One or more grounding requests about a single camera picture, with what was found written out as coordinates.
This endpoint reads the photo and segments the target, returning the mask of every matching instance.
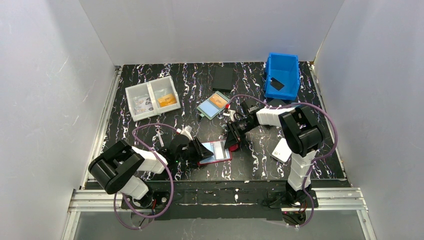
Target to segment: phone screen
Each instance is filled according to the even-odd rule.
[[[199,164],[211,164],[231,159],[228,149],[224,148],[225,141],[204,142],[202,145],[213,153],[213,156],[203,159]]]

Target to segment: blue bin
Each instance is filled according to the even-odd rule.
[[[265,73],[266,82],[263,89],[266,98],[296,99],[301,83],[297,55],[271,52],[266,61]]]

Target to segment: glass panel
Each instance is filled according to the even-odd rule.
[[[120,212],[131,225],[130,212]],[[140,222],[133,217],[134,223]],[[113,212],[82,212],[75,240],[260,240],[260,239],[364,240],[355,210],[315,211],[308,225],[299,230],[283,221],[265,219],[173,219],[155,221],[142,231],[123,227]]]

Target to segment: white wall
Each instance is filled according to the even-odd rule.
[[[78,0],[6,0],[0,75],[0,239],[60,239],[114,66]]]
[[[423,239],[424,2],[346,0],[316,59],[378,239]]]
[[[80,0],[115,65],[313,61],[344,0]]]

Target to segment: black marbled table surface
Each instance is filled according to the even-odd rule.
[[[186,125],[193,127],[191,134],[197,136],[201,142],[225,140],[225,125],[228,117],[220,113],[213,120],[200,119],[196,107],[210,97],[212,81],[216,67],[234,68],[234,90],[225,93],[229,98],[236,94],[247,94],[264,100],[264,72],[263,62],[231,62],[231,63],[176,63],[176,64],[141,64],[124,65],[119,80],[112,113],[107,125],[107,132],[103,141],[103,148],[108,148],[120,139],[125,139],[129,144],[142,146],[135,141],[132,131],[134,128],[147,123],[165,123],[176,128]],[[315,89],[311,72],[307,62],[300,62],[300,88],[295,102],[307,102],[321,106]],[[128,107],[125,88],[144,83],[157,78],[170,75],[181,103],[181,108],[134,122]],[[237,99],[231,109],[238,109],[244,98]],[[318,122],[326,132],[324,145],[317,156],[327,153],[333,141],[329,132],[326,119],[317,114]],[[155,127],[148,127],[138,131],[137,136],[148,145],[160,147],[156,137]],[[162,139],[169,142],[172,139],[171,129],[163,127]],[[259,126],[246,134],[246,140],[241,149],[232,153],[232,160],[209,164],[201,168],[187,167],[184,162],[171,167],[175,180],[191,181],[231,181],[231,180],[286,180],[289,176],[289,162],[282,164],[271,158],[271,153],[282,137],[279,127]],[[140,173],[145,180],[166,180],[168,176],[162,174]],[[314,164],[312,178],[315,179],[344,179],[344,174],[336,153],[329,158]]]

